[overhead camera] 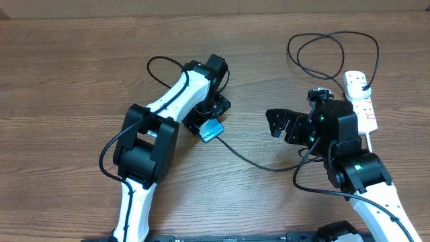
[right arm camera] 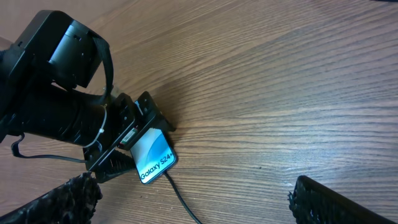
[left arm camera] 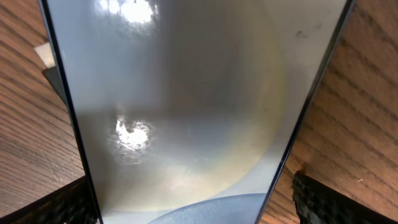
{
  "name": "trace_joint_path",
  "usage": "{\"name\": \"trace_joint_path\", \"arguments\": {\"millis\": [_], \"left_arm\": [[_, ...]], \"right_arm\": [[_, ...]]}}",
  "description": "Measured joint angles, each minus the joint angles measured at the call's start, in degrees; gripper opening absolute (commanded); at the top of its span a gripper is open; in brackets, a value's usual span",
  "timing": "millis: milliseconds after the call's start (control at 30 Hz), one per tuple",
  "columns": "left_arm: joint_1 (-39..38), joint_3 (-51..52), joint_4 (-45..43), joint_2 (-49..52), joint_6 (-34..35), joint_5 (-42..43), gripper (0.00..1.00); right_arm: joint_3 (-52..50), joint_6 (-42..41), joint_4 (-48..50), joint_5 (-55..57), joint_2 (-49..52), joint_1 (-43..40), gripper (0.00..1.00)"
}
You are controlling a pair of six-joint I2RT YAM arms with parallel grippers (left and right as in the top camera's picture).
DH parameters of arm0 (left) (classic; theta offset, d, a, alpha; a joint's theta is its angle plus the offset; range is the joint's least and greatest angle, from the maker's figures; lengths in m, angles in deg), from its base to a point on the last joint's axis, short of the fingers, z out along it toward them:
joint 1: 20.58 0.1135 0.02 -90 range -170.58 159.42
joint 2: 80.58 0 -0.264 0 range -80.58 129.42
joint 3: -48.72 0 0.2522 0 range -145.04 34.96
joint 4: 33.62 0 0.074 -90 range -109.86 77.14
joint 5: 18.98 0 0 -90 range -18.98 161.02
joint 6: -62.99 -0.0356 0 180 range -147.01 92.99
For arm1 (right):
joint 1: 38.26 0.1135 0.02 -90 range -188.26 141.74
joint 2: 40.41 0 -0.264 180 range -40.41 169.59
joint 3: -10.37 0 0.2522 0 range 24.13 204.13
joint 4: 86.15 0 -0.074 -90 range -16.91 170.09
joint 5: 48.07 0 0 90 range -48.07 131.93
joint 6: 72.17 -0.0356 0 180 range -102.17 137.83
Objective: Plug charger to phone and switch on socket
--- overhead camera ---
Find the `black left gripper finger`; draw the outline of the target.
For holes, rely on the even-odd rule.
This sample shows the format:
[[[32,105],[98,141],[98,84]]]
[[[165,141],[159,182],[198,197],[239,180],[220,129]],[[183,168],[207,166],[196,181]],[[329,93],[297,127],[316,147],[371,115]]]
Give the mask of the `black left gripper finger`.
[[[200,127],[191,118],[185,118],[182,123],[193,135],[200,132]]]
[[[219,95],[218,107],[218,116],[221,116],[231,107],[231,103],[224,96]]]

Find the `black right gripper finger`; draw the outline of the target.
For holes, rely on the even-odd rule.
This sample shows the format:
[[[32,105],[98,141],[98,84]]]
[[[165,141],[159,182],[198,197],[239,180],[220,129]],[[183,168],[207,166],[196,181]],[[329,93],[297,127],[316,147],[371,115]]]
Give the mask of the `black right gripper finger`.
[[[269,109],[265,115],[268,120],[291,120],[296,117],[295,111],[289,109]]]
[[[279,138],[280,135],[281,135],[281,132],[286,129],[287,125],[288,125],[288,120],[284,120],[283,118],[277,118],[277,117],[275,117],[270,122],[271,135],[273,137]]]

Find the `blue Galaxy smartphone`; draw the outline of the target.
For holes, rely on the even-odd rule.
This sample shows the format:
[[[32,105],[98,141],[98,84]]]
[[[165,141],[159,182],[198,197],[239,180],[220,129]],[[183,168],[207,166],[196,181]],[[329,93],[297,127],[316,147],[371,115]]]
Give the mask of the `blue Galaxy smartphone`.
[[[218,119],[209,119],[200,126],[198,134],[205,143],[210,142],[224,132],[223,125]]]

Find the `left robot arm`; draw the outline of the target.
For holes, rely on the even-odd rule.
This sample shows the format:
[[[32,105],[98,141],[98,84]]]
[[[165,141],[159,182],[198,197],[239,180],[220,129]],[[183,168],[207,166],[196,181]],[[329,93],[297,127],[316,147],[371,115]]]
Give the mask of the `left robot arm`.
[[[115,179],[122,185],[117,227],[108,241],[144,241],[157,184],[173,162],[180,125],[208,143],[224,132],[218,117],[231,107],[222,96],[229,78],[224,58],[212,54],[180,66],[179,80],[157,101],[126,112],[122,129],[106,146],[115,145]]]

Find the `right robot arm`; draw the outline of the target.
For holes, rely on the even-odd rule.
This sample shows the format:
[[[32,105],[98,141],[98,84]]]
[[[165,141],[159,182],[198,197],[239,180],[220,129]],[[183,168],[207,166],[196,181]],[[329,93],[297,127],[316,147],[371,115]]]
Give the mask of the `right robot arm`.
[[[341,196],[368,226],[375,241],[420,241],[400,203],[392,176],[377,154],[362,147],[357,115],[347,101],[314,101],[309,114],[288,109],[265,113],[271,134],[308,148],[324,160],[333,190],[293,184],[300,190]]]

